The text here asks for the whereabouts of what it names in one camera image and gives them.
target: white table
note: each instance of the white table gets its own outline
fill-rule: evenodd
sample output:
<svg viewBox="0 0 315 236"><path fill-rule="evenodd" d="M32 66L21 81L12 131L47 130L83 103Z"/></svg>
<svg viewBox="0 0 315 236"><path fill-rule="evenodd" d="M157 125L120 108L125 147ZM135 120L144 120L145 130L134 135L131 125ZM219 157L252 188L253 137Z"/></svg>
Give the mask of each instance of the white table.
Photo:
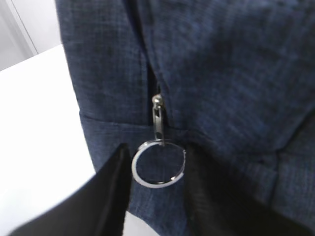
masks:
<svg viewBox="0 0 315 236"><path fill-rule="evenodd" d="M94 175L62 46L0 72L0 236ZM127 214L125 236L157 236Z"/></svg>

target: metal zipper pull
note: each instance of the metal zipper pull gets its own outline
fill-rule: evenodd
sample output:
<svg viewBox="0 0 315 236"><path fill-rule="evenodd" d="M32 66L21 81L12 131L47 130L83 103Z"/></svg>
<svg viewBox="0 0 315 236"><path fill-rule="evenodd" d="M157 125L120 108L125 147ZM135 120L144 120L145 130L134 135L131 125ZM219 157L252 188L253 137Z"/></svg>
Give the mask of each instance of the metal zipper pull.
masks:
<svg viewBox="0 0 315 236"><path fill-rule="evenodd" d="M163 111L164 111L164 101L161 94L157 94L152 97L153 102L153 126L154 126L154 135L156 140L161 140L161 145L165 146L164 138L164 127L163 127Z"/></svg>

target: white surface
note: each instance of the white surface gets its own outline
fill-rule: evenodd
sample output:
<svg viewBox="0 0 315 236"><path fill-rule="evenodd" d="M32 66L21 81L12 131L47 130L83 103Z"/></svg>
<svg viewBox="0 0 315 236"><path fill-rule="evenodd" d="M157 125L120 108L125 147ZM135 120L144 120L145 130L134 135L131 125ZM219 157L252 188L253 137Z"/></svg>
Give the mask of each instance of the white surface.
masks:
<svg viewBox="0 0 315 236"><path fill-rule="evenodd" d="M61 44L54 0L7 1L14 4L39 53Z"/></svg>
<svg viewBox="0 0 315 236"><path fill-rule="evenodd" d="M94 174L62 46L0 72L0 236ZM156 236L127 214L125 236Z"/></svg>

